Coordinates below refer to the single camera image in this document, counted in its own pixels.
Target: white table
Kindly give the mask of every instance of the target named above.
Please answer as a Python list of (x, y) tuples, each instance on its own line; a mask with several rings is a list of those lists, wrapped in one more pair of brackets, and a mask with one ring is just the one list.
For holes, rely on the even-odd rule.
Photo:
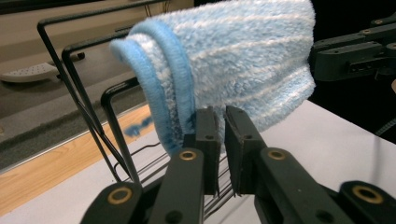
[[(285, 120), (263, 132), (262, 137), (269, 147), (291, 152), (319, 184), (338, 190), (342, 182), (361, 180), (396, 197), (396, 146), (317, 105), (305, 101)], [(156, 134), (150, 133), (131, 147), (157, 141)], [(149, 156), (155, 158), (162, 153), (157, 148)], [(79, 223), (97, 194), (114, 182), (104, 161), (99, 161), (0, 217), (0, 223)], [(205, 223), (260, 221), (253, 197), (245, 196), (228, 201)]]

